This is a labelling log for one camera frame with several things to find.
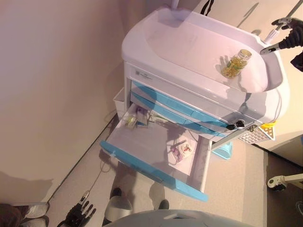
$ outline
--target white basket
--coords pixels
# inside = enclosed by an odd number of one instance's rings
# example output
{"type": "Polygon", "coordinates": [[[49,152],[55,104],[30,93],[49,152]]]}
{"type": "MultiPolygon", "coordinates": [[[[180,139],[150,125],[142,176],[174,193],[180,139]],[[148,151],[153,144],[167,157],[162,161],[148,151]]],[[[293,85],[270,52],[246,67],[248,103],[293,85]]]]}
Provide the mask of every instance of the white basket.
{"type": "Polygon", "coordinates": [[[248,132],[243,136],[240,136],[239,139],[249,144],[259,143],[266,140],[276,140],[275,128],[270,127],[262,129],[257,127],[253,132],[248,132]]]}
{"type": "Polygon", "coordinates": [[[119,120],[122,119],[123,115],[125,114],[124,108],[124,87],[118,92],[118,94],[114,97],[114,102],[117,110],[117,114],[119,120]]]}

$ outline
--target open drawer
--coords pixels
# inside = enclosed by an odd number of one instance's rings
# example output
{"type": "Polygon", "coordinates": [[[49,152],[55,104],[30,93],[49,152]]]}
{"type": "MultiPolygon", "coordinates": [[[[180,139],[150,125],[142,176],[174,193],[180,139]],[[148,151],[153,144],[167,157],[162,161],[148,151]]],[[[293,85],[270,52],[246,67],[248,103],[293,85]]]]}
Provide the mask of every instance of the open drawer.
{"type": "Polygon", "coordinates": [[[171,122],[149,122],[129,129],[125,120],[136,113],[132,104],[101,146],[111,156],[164,186],[192,198],[207,201],[203,193],[211,141],[171,122]],[[172,148],[190,144],[193,151],[177,162],[172,148]]]}

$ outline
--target glass jar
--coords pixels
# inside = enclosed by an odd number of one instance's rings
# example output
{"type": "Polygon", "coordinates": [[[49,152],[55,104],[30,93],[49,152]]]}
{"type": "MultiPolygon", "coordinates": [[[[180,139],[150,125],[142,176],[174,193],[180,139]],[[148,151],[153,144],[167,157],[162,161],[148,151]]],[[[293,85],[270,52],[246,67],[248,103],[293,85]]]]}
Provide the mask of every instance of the glass jar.
{"type": "Polygon", "coordinates": [[[238,55],[233,56],[227,63],[226,67],[222,69],[221,73],[226,78],[232,79],[238,76],[241,70],[247,65],[247,61],[251,57],[251,52],[248,50],[240,50],[238,55]]]}

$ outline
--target black shoe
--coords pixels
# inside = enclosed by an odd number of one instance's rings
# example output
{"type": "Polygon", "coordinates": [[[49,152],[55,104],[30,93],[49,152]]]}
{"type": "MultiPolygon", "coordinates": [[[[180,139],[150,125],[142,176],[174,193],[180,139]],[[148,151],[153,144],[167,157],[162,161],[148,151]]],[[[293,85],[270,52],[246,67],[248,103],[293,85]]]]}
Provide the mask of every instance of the black shoe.
{"type": "Polygon", "coordinates": [[[162,200],[159,205],[159,210],[168,210],[169,209],[169,202],[168,200],[162,200]]]}
{"type": "Polygon", "coordinates": [[[120,188],[115,188],[114,190],[112,190],[109,198],[111,199],[113,196],[121,196],[122,195],[122,191],[120,188]]]}

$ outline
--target jar lid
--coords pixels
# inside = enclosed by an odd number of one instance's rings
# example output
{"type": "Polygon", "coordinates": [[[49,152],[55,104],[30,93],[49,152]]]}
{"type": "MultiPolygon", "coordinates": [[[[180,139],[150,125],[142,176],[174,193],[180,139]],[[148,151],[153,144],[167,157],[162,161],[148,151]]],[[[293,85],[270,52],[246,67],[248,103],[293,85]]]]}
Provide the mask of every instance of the jar lid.
{"type": "Polygon", "coordinates": [[[242,49],[239,52],[239,56],[245,60],[248,60],[251,57],[251,52],[248,50],[242,49]]]}

